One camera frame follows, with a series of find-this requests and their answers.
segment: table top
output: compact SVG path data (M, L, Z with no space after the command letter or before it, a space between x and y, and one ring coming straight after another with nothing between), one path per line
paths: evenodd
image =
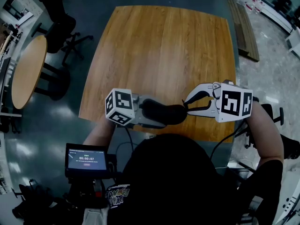
M47 40L44 35L33 39L22 53L15 68L12 85L12 100L15 108L22 109L29 101L47 54Z
M5 39L5 42L2 44L1 46L1 50L0 50L0 54L3 54L5 51L5 47L8 44L9 40L10 40L11 34L8 35L8 37Z
M173 105L182 104L198 84L225 79L235 82L226 19L174 7L116 7L95 52L79 117L99 120L112 88L128 88ZM208 101L203 99L194 106L205 106ZM233 129L233 122L217 123L214 118L195 116L164 129L134 128L205 141L219 141Z

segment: person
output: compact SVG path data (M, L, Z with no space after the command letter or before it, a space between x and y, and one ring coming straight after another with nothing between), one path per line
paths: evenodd
M283 171L277 127L258 102L247 123L260 156L258 168L235 189L216 172L205 151L176 134L158 135L136 147L117 184L107 189L107 224L272 224ZM102 116L84 144L108 146L114 124Z

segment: floor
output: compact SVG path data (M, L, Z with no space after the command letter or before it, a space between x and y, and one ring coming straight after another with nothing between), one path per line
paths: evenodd
M131 4L175 6L204 12L210 12L211 9L205 6L201 9L197 8L198 0L155 0L155 2L150 0L64 0L66 12L77 21L75 31L80 32L82 36L93 35L94 40L86 40L81 44L80 51L85 56L83 61L75 55L67 60L71 83L64 98L53 101L49 97L34 93L29 104L22 111L23 118L17 123L21 128L21 134L5 135L8 166L14 188L17 188L20 183L28 184L29 179L34 178L42 185L50 187L54 195L61 196L69 190L68 180L64 176L65 144L82 143L95 126L93 122L78 118L81 95L93 54L113 8L117 5ZM97 12L92 9L95 7L99 8ZM218 9L216 8L216 11L219 11L217 15L223 16L224 12ZM275 117L279 114L279 107L282 106L285 112L285 124L279 127L280 132L292 139L300 140L300 135L297 134L300 122L296 117L298 111L296 105L300 99L297 79L300 73L300 60L288 53L288 47L284 41L287 35L277 25L262 15L252 14L250 21L257 39L261 61L254 63L235 54L237 82L253 89L255 96L259 97L262 102L270 102L267 99L271 98ZM39 22L43 23L44 29L51 25L46 13L43 13L36 21L36 23ZM23 48L30 41L31 38L26 38ZM60 68L63 55L62 51L57 54L48 54L46 62ZM45 84L41 82L39 86L43 87ZM131 134L134 143L147 138L147 134L144 133L131 132ZM113 136L109 153L115 153L120 143L128 141L125 130L118 128ZM249 165L253 164L255 167L258 162L256 150L245 149L245 143L244 136L234 141L230 160L247 159L245 163L248 162ZM216 143L199 142L199 144L207 153L211 153ZM230 153L231 144L222 144L214 155L215 166L226 166ZM120 146L117 156L118 170L122 171L130 157L129 143ZM285 170L297 166L298 161L285 162Z

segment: round wooden table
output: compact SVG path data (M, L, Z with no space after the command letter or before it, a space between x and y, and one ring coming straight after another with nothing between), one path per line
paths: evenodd
M67 91L69 76L45 63L46 54L47 40L44 35L36 37L24 50L13 77L12 100L15 108L22 109L28 103L33 92L50 97L54 95L52 91L37 88L39 78L58 84L61 86L63 94ZM58 77L42 72L43 68L55 73Z

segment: screen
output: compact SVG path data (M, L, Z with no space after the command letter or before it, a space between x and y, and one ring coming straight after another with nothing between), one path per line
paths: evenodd
M103 151L69 149L68 168L106 170Z

